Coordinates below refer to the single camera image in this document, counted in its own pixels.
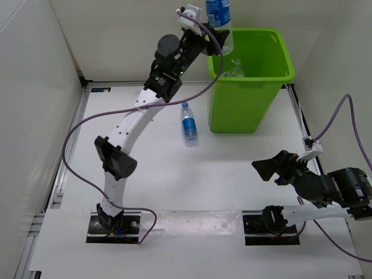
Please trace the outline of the dark blue label bottle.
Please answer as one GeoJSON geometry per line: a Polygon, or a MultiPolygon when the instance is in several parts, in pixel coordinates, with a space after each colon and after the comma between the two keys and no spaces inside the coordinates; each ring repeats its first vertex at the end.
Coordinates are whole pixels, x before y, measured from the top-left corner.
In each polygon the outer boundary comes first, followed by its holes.
{"type": "Polygon", "coordinates": [[[229,55],[234,50],[233,28],[230,13],[229,0],[207,0],[205,1],[208,23],[216,31],[229,31],[222,47],[223,55],[229,55]]]}

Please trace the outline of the green label clear bottle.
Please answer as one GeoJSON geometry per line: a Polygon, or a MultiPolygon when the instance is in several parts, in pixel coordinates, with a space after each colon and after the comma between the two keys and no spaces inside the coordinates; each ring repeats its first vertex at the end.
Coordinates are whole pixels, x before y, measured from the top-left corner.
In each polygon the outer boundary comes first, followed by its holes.
{"type": "Polygon", "coordinates": [[[243,78],[245,77],[244,70],[239,66],[231,67],[229,70],[225,71],[222,74],[222,77],[237,77],[237,78],[243,78]]]}

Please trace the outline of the blue label water bottle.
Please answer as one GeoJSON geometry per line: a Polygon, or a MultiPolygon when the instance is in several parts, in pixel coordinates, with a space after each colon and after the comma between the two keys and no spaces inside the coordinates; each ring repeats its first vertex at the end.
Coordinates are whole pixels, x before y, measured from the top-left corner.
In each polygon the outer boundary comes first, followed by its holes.
{"type": "Polygon", "coordinates": [[[181,126],[186,146],[198,145],[198,131],[193,111],[187,102],[181,104],[181,126]]]}

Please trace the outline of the clear crinkled plastic bottle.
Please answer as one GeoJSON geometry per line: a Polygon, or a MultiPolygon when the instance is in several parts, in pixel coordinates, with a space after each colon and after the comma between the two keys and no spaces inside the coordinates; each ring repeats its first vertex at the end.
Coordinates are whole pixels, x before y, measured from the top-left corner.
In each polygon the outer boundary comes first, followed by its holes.
{"type": "Polygon", "coordinates": [[[241,67],[242,62],[241,62],[240,58],[233,57],[233,58],[231,58],[231,64],[232,64],[233,67],[241,67]]]}

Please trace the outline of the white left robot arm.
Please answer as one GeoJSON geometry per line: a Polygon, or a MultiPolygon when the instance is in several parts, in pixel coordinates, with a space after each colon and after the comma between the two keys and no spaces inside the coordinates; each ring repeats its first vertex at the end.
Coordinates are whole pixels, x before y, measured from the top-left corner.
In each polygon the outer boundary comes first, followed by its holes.
{"type": "Polygon", "coordinates": [[[168,34],[159,40],[155,60],[134,104],[134,111],[126,113],[120,124],[107,136],[95,139],[105,172],[105,196],[96,209],[101,226],[109,232],[119,231],[122,226],[126,179],[137,166],[137,161],[130,157],[136,140],[180,89],[181,76],[199,54],[211,56],[218,53],[203,31],[184,29],[183,32],[181,38],[168,34]]]}

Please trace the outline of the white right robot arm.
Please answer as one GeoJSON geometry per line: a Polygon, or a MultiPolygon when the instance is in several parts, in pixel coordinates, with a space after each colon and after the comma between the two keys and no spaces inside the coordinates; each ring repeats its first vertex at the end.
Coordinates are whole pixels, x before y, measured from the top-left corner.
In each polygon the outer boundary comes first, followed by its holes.
{"type": "Polygon", "coordinates": [[[371,219],[371,184],[363,170],[348,167],[317,175],[307,163],[304,156],[285,150],[271,159],[252,163],[263,181],[277,174],[277,185],[293,186],[298,197],[312,204],[266,206],[261,218],[264,230],[273,233],[301,222],[332,217],[371,219]]]}

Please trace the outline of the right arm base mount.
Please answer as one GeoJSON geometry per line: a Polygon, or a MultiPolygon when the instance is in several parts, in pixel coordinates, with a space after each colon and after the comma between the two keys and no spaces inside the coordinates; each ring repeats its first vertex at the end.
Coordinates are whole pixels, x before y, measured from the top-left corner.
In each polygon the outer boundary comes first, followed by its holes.
{"type": "Polygon", "coordinates": [[[242,220],[246,246],[300,245],[296,225],[284,228],[266,228],[260,211],[243,211],[242,220]]]}

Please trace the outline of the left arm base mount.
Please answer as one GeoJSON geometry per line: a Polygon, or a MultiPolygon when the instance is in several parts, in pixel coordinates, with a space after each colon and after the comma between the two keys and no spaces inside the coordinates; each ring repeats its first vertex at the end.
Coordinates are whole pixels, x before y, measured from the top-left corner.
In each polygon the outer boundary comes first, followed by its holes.
{"type": "Polygon", "coordinates": [[[97,212],[92,212],[86,236],[89,244],[136,244],[140,234],[140,212],[124,213],[114,229],[101,226],[97,212]]]}

